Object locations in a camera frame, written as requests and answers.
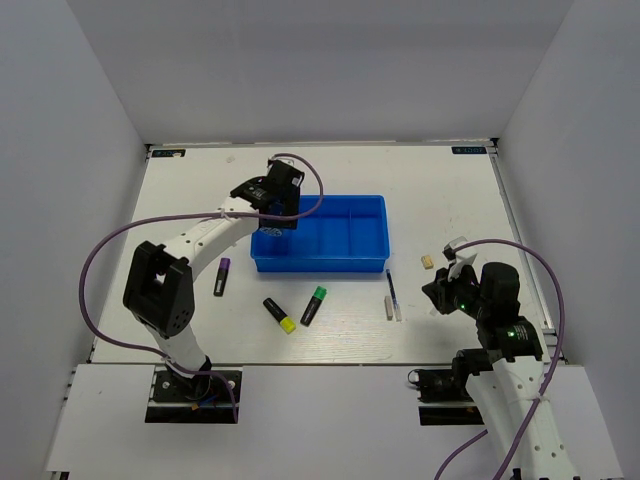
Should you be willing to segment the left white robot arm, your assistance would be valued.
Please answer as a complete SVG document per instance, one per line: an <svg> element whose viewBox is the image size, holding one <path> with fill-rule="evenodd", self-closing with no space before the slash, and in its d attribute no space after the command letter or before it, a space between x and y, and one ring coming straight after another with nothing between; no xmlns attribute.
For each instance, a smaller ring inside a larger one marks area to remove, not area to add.
<svg viewBox="0 0 640 480"><path fill-rule="evenodd" d="M211 363L190 326L194 283L202 271L259 228L294 229L304 173L280 158L267 162L263 176L232 189L214 216L160 244L134 251L123 304L153 336L177 387L199 399L211 387Z"/></svg>

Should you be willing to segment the blue white tape roll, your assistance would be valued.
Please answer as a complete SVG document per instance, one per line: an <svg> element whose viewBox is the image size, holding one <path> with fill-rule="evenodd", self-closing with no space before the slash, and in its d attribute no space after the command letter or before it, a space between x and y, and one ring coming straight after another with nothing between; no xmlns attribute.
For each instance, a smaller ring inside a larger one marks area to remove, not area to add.
<svg viewBox="0 0 640 480"><path fill-rule="evenodd" d="M268 235L271 237L281 237L283 235L283 230L279 229L279 228L274 228L274 227L261 227L259 229L259 231L264 234L264 235Z"/></svg>

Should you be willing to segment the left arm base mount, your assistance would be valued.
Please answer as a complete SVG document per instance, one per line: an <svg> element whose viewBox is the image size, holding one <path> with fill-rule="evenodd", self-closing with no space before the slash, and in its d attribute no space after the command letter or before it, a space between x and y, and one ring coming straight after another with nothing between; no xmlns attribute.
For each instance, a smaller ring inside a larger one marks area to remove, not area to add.
<svg viewBox="0 0 640 480"><path fill-rule="evenodd" d="M242 386L241 370L218 370L225 378L183 379L166 368L157 368L145 413L147 424L235 424Z"/></svg>

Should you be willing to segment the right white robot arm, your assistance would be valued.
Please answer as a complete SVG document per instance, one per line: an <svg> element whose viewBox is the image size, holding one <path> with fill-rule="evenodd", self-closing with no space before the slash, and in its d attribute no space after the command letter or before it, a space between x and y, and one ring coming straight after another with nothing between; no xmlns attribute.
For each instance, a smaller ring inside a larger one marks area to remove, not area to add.
<svg viewBox="0 0 640 480"><path fill-rule="evenodd" d="M475 404L501 464L501 479L579 479L549 398L541 389L550 373L536 328L520 313L517 270L491 262L480 273L469 264L436 271L423 293L443 315L474 320L480 342L456 353L449 369L420 370L424 403Z"/></svg>

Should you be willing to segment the purple cap black highlighter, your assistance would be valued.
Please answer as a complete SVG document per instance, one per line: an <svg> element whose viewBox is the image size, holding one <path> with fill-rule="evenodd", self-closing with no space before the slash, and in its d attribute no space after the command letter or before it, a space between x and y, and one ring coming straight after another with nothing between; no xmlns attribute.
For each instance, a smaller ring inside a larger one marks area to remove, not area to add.
<svg viewBox="0 0 640 480"><path fill-rule="evenodd" d="M229 276L230 265L231 260L229 258L223 257L220 259L213 287L213 295L215 297L222 297L224 295L226 283Z"/></svg>

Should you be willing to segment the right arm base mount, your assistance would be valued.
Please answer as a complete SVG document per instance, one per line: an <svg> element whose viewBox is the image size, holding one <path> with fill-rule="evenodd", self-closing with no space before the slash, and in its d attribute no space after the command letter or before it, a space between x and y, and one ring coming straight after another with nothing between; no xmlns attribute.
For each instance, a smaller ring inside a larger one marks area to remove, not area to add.
<svg viewBox="0 0 640 480"><path fill-rule="evenodd" d="M418 392L421 426L484 425L471 398L455 384L451 370L413 369L407 382Z"/></svg>

